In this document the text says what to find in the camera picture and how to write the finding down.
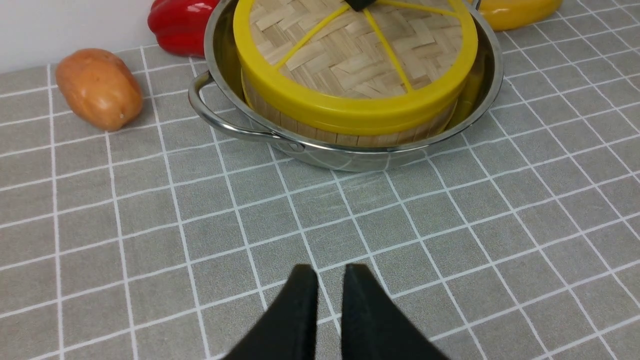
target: yellow plastic strap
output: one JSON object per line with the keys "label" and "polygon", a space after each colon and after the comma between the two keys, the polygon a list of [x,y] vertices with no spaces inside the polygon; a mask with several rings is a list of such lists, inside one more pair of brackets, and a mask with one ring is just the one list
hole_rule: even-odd
{"label": "yellow plastic strap", "polygon": [[296,51],[300,50],[300,48],[303,47],[309,40],[311,40],[311,38],[315,34],[317,34],[320,30],[322,30],[323,27],[325,27],[333,19],[342,15],[349,8],[350,6],[348,4],[342,5],[338,10],[335,10],[331,15],[325,17],[321,22],[318,22],[316,26],[314,26],[302,39],[300,39],[300,41],[294,47],[292,47],[291,50],[289,50],[289,52],[287,52],[287,54],[282,59],[280,59],[280,61],[278,61],[278,63],[275,65],[276,70],[281,68],[282,65],[286,64],[287,61],[291,59],[291,56],[293,56],[293,54],[295,54]]}
{"label": "yellow plastic strap", "polygon": [[406,77],[406,74],[404,73],[404,69],[402,68],[402,65],[400,65],[400,61],[398,61],[394,50],[391,48],[391,45],[387,41],[387,38],[385,38],[384,34],[382,33],[382,30],[380,30],[380,27],[378,27],[378,24],[373,19],[373,15],[371,15],[371,12],[369,11],[369,9],[365,9],[363,10],[363,12],[364,12],[364,15],[367,17],[367,20],[369,21],[369,25],[371,25],[371,28],[373,28],[373,31],[376,33],[376,35],[378,36],[378,39],[382,43],[382,47],[385,48],[385,51],[387,52],[389,59],[391,59],[391,63],[394,64],[394,67],[396,68],[396,72],[398,73],[398,75],[400,76],[400,79],[402,80],[404,86],[406,87],[406,92],[412,92],[413,87],[411,86],[411,83],[409,83],[409,79]]}
{"label": "yellow plastic strap", "polygon": [[400,1],[393,1],[393,0],[378,0],[377,3],[382,5],[395,6],[396,8],[405,8],[405,9],[420,10],[423,12],[439,13],[440,15],[451,16],[451,17],[455,17],[456,19],[460,19],[460,15],[458,15],[458,13],[454,13],[448,10],[443,10],[438,8],[432,8],[430,6],[401,3]]}

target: pot handle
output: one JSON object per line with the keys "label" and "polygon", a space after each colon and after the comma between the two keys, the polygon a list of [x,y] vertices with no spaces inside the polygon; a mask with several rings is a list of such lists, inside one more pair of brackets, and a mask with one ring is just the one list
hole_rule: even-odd
{"label": "pot handle", "polygon": [[192,80],[191,84],[189,84],[188,94],[191,107],[213,128],[241,140],[286,144],[290,150],[298,152],[304,151],[304,146],[302,146],[302,144],[287,140],[280,135],[272,133],[271,131],[260,131],[249,129],[247,127],[236,126],[215,114],[200,97],[200,90],[205,85],[211,83],[213,83],[211,73],[209,71],[204,72],[203,74],[198,75],[198,77]]}

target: red bell pepper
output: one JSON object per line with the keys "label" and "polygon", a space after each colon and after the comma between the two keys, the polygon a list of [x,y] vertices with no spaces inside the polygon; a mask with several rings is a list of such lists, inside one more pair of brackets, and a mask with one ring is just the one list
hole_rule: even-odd
{"label": "red bell pepper", "polygon": [[204,30],[220,0],[154,0],[149,30],[167,53],[204,57]]}

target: woven bamboo lid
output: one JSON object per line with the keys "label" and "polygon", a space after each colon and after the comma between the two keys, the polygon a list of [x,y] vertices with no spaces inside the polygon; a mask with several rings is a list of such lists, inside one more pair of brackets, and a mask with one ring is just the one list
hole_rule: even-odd
{"label": "woven bamboo lid", "polygon": [[336,133],[418,126],[457,97],[476,58],[463,0],[239,0],[245,81],[274,108]]}

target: potato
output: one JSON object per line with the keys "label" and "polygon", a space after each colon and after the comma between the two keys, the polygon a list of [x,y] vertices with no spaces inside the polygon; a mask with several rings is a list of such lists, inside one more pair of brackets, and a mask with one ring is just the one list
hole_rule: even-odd
{"label": "potato", "polygon": [[58,88],[71,110],[97,128],[116,131],[142,110],[140,84],[127,65],[102,49],[82,49],[56,69]]}

